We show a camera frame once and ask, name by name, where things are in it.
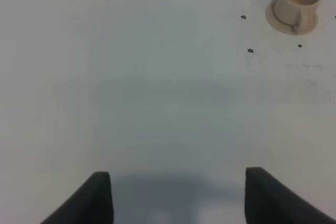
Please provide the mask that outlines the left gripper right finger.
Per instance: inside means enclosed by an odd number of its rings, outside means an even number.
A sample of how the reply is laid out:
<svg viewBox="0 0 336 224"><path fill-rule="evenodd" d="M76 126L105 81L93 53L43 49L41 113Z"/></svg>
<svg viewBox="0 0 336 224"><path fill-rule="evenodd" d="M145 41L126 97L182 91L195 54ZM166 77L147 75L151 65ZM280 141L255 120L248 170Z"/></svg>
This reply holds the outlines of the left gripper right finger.
<svg viewBox="0 0 336 224"><path fill-rule="evenodd" d="M245 171L245 219L248 224L335 224L326 215L261 167Z"/></svg>

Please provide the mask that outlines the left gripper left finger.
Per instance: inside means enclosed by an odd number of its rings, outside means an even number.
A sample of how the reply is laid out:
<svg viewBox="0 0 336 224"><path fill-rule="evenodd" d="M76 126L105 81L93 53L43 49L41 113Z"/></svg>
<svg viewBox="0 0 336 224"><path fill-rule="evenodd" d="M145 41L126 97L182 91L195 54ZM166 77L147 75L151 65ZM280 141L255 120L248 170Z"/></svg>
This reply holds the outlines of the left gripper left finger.
<svg viewBox="0 0 336 224"><path fill-rule="evenodd" d="M114 223L111 180L108 172L94 172L43 223Z"/></svg>

